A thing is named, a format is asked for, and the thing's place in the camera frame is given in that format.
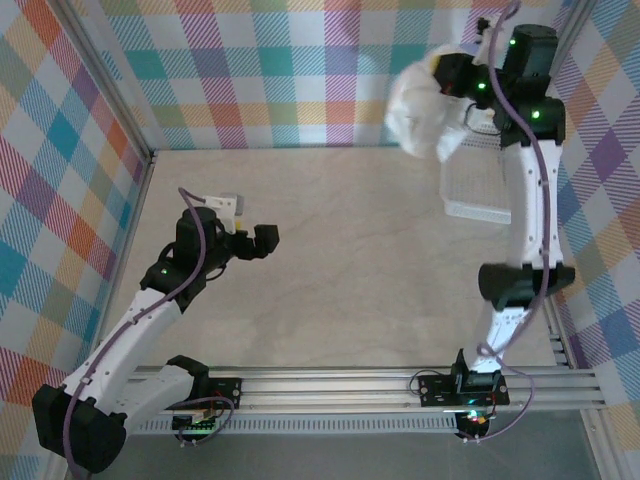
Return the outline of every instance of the wire basket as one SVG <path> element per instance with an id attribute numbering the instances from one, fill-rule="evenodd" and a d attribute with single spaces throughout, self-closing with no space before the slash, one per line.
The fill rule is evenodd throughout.
<path id="1" fill-rule="evenodd" d="M 492 123 L 476 129 L 497 133 Z M 447 215 L 511 223 L 500 137 L 470 133 L 440 168 L 440 196 Z"/>

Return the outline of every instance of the plaid wallpaper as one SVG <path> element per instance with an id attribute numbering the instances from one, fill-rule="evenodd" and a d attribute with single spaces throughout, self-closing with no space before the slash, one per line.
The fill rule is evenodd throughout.
<path id="1" fill-rule="evenodd" d="M 0 478 L 39 478 L 31 397 L 87 355 L 142 161 L 45 0 L 0 0 Z"/>
<path id="2" fill-rule="evenodd" d="M 598 2 L 555 88 L 568 111 L 558 217 L 577 268 L 557 302 L 640 478 L 640 0 Z"/>
<path id="3" fill-rule="evenodd" d="M 74 4 L 148 142 L 161 149 L 387 145 L 383 113 L 395 75 L 443 43 L 474 48 L 477 18 L 508 3 L 100 0 L 114 46 L 89 15 L 94 1 Z M 518 22 L 559 26 L 570 3 L 524 0 Z"/>

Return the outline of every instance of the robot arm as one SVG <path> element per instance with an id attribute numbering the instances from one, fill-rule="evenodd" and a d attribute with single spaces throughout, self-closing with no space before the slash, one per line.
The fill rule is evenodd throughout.
<path id="1" fill-rule="evenodd" d="M 147 270 L 141 290 L 100 346 L 62 386 L 43 385 L 33 397 L 40 444 L 64 456 L 64 421 L 75 396 L 67 439 L 75 462 L 92 473 L 107 468 L 127 435 L 158 412 L 183 400 L 210 396 L 206 394 L 208 368 L 181 356 L 169 360 L 152 379 L 134 385 L 127 381 L 157 338 L 180 320 L 205 288 L 207 275 L 225 269 L 234 257 L 265 258 L 279 243 L 275 225 L 256 226 L 255 238 L 236 229 L 236 216 L 242 213 L 241 198 L 202 200 L 205 206 L 183 212 L 176 225 L 175 242 L 167 245 Z M 203 250 L 199 227 L 204 232 Z M 162 303 L 167 295 L 178 291 L 172 300 Z M 207 408 L 195 409 L 192 418 L 197 421 L 194 416 L 202 415 Z"/>
<path id="2" fill-rule="evenodd" d="M 493 72 L 489 72 L 487 63 L 491 61 L 489 42 L 495 25 L 480 19 L 478 33 L 483 42 L 476 57 L 465 53 L 443 55 L 433 76 L 442 94 L 473 101 L 480 110 L 494 111 L 511 206 L 507 258 L 505 263 L 480 268 L 478 284 L 485 304 L 472 345 L 459 352 L 452 366 L 450 387 L 443 389 L 442 379 L 418 377 L 424 391 L 429 392 L 421 398 L 423 406 L 508 404 L 508 396 L 500 395 L 507 392 L 500 378 L 506 346 L 515 342 L 532 320 L 543 291 L 544 295 L 552 294 L 575 278 L 575 270 L 563 265 L 557 230 L 557 174 L 565 139 L 565 109 L 560 100 L 546 96 L 558 39 L 549 27 L 515 27 L 504 66 L 495 75 L 503 92 L 494 92 L 495 78 L 491 78 Z M 523 119 L 527 132 L 514 121 L 504 98 Z M 537 142 L 535 147 L 541 150 L 542 162 L 531 134 Z M 548 243 L 543 241 L 545 235 Z M 544 256 L 548 258 L 548 270 Z M 484 345 L 482 355 L 478 345 Z M 495 355 L 484 355 L 491 352 Z"/>

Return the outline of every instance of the white cloth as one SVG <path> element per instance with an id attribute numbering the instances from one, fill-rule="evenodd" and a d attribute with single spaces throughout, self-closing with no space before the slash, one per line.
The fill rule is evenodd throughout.
<path id="1" fill-rule="evenodd" d="M 438 57 L 463 52 L 454 45 L 443 45 L 422 60 L 409 65 L 396 80 L 385 123 L 400 147 L 418 158 L 446 162 L 468 135 L 463 120 L 468 99 L 440 93 L 433 77 Z"/>

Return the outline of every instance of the purple cable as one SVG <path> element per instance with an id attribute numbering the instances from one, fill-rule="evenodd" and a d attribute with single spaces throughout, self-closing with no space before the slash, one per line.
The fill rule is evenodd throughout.
<path id="1" fill-rule="evenodd" d="M 542 149 L 540 148 L 540 142 L 536 138 L 535 133 L 531 127 L 527 124 L 527 122 L 518 114 L 517 110 L 513 108 L 504 92 L 502 91 L 502 87 L 500 86 L 500 82 L 498 81 L 498 75 L 495 69 L 495 61 L 496 61 L 496 43 L 498 40 L 498 33 L 502 28 L 502 24 L 508 18 L 513 17 L 518 10 L 520 9 L 520 0 L 512 0 L 512 2 L 505 8 L 498 19 L 496 26 L 493 30 L 493 34 L 491 35 L 491 42 L 489 43 L 489 79 L 491 81 L 491 86 L 493 87 L 496 98 L 504 108 L 504 110 L 509 114 L 509 116 L 518 124 L 518 126 L 522 129 L 525 135 L 531 141 L 531 146 L 536 155 L 536 159 L 538 160 L 538 168 L 540 170 L 540 179 L 542 185 L 542 199 L 543 199 L 543 222 L 544 222 L 544 230 L 542 234 L 542 285 L 540 286 L 540 292 L 536 295 L 532 302 L 531 310 L 529 314 L 526 316 L 524 322 L 516 329 L 513 336 L 502 345 L 497 350 L 492 350 L 488 345 L 482 345 L 482 347 L 486 348 L 485 353 L 491 354 L 491 356 L 498 355 L 504 352 L 507 348 L 511 347 L 518 339 L 522 336 L 522 333 L 529 327 L 531 322 L 533 322 L 536 313 L 544 302 L 544 299 L 547 295 L 547 284 L 549 283 L 549 247 L 551 243 L 551 192 L 549 190 L 549 175 L 547 174 L 547 167 L 544 163 L 544 155 L 542 154 Z"/>
<path id="2" fill-rule="evenodd" d="M 206 397 L 206 398 L 198 398 L 196 400 L 187 400 L 185 402 L 179 402 L 179 403 L 176 403 L 174 405 L 171 405 L 171 407 L 169 407 L 169 409 L 177 408 L 177 407 L 187 407 L 189 405 L 196 405 L 196 404 L 202 403 L 202 402 L 225 402 L 227 405 L 229 405 L 229 416 L 227 416 L 225 421 L 222 422 L 222 424 L 218 428 L 216 428 L 209 435 L 204 437 L 202 440 L 198 440 L 197 442 L 196 441 L 187 442 L 184 438 L 182 438 L 182 432 L 184 431 L 184 429 L 180 429 L 178 431 L 178 439 L 180 439 L 180 441 L 182 442 L 182 445 L 191 445 L 191 446 L 197 447 L 199 445 L 202 445 L 205 442 L 208 442 L 209 440 L 211 440 L 213 437 L 215 437 L 218 433 L 220 433 L 222 430 L 224 430 L 226 428 L 226 426 L 231 421 L 231 417 L 233 417 L 233 414 L 236 411 L 235 405 L 227 397 Z"/>
<path id="3" fill-rule="evenodd" d="M 524 331 L 531 325 L 533 322 L 535 315 L 538 313 L 540 307 L 544 302 L 544 299 L 547 295 L 547 284 L 549 283 L 549 246 L 550 246 L 550 237 L 551 237 L 551 191 L 549 189 L 549 176 L 547 174 L 547 167 L 544 163 L 544 155 L 542 154 L 542 149 L 540 147 L 540 143 L 535 136 L 535 133 L 529 127 L 527 122 L 518 114 L 515 108 L 509 103 L 506 95 L 502 91 L 502 87 L 500 86 L 500 82 L 498 81 L 498 75 L 496 73 L 495 63 L 496 63 L 496 44 L 498 41 L 498 34 L 502 29 L 502 24 L 505 20 L 513 17 L 518 10 L 520 10 L 521 1 L 520 0 L 512 0 L 511 3 L 504 9 L 500 18 L 496 22 L 496 25 L 493 29 L 493 33 L 491 35 L 491 41 L 489 43 L 489 80 L 491 81 L 491 86 L 496 95 L 496 98 L 502 105 L 502 108 L 509 114 L 509 116 L 518 124 L 518 126 L 522 129 L 525 135 L 531 141 L 531 146 L 533 147 L 533 151 L 535 152 L 536 159 L 538 160 L 538 168 L 540 170 L 540 177 L 542 180 L 542 197 L 543 197 L 543 222 L 544 222 L 544 230 L 542 235 L 542 285 L 540 286 L 540 291 L 538 295 L 534 298 L 532 302 L 532 307 L 529 313 L 527 314 L 524 322 L 516 328 L 513 336 L 507 341 L 504 345 L 502 345 L 497 350 L 493 350 L 486 342 L 478 345 L 477 352 L 478 355 L 483 357 L 494 357 L 498 364 L 509 370 L 516 375 L 520 375 L 526 377 L 531 384 L 531 394 L 529 395 L 529 399 L 527 403 L 524 405 L 523 409 L 516 415 L 516 417 L 509 422 L 505 427 L 497 432 L 486 435 L 481 438 L 471 438 L 476 442 L 480 443 L 485 440 L 489 440 L 491 438 L 495 438 L 498 435 L 509 430 L 516 423 L 520 421 L 520 419 L 527 412 L 531 404 L 533 403 L 533 398 L 535 397 L 536 387 L 533 380 L 533 377 L 527 375 L 520 370 L 516 370 L 515 368 L 507 366 L 502 359 L 499 357 L 501 353 L 503 353 L 507 348 L 511 347 L 524 333 Z"/>
<path id="4" fill-rule="evenodd" d="M 85 383 L 83 380 L 88 381 L 91 378 L 91 375 L 95 373 L 96 368 L 100 364 L 100 361 L 104 358 L 104 356 L 111 349 L 111 347 L 113 347 L 113 345 L 118 341 L 118 339 L 129 327 L 137 323 L 138 320 L 140 320 L 145 315 L 148 315 L 149 313 L 153 312 L 159 306 L 173 300 L 180 292 L 182 292 L 185 288 L 187 288 L 191 284 L 191 282 L 195 280 L 195 278 L 198 276 L 198 272 L 200 272 L 200 269 L 204 264 L 204 259 L 206 255 L 206 247 L 205 247 L 206 239 L 204 235 L 204 228 L 202 227 L 202 222 L 200 221 L 200 217 L 198 216 L 198 213 L 196 212 L 196 209 L 191 203 L 191 201 L 189 200 L 189 198 L 192 198 L 202 203 L 204 203 L 204 199 L 200 197 L 196 197 L 195 195 L 192 195 L 191 193 L 187 192 L 184 188 L 178 188 L 178 192 L 180 193 L 180 196 L 182 196 L 182 199 L 184 200 L 184 202 L 187 204 L 187 207 L 189 208 L 189 212 L 191 213 L 191 215 L 193 216 L 193 219 L 196 222 L 196 228 L 198 229 L 198 236 L 200 237 L 200 255 L 198 257 L 198 263 L 195 269 L 193 270 L 193 272 L 191 273 L 191 275 L 189 276 L 189 278 L 187 278 L 173 292 L 168 293 L 167 295 L 162 297 L 160 300 L 155 302 L 153 305 L 137 313 L 133 317 L 133 322 L 127 322 L 124 325 L 122 325 L 116 331 L 116 333 L 107 341 L 107 343 L 100 350 L 100 352 L 96 355 L 96 358 L 93 360 L 91 365 L 89 365 L 89 367 L 87 368 L 87 371 L 85 372 L 82 380 L 80 381 L 80 383 L 78 383 L 78 386 L 75 392 L 73 392 L 73 396 L 71 397 L 71 401 L 69 402 L 69 407 L 67 408 L 67 412 L 64 416 L 64 423 L 62 425 L 62 446 L 64 449 L 64 456 L 67 459 L 67 463 L 69 464 L 69 470 L 71 470 L 71 474 L 76 479 L 81 479 L 83 477 L 83 472 L 80 470 L 80 466 L 73 459 L 73 452 L 71 451 L 71 439 L 69 438 L 69 429 L 71 427 L 71 416 L 73 415 L 75 406 L 78 403 L 80 394 L 82 393 L 82 390 L 84 389 L 84 386 L 85 386 Z"/>

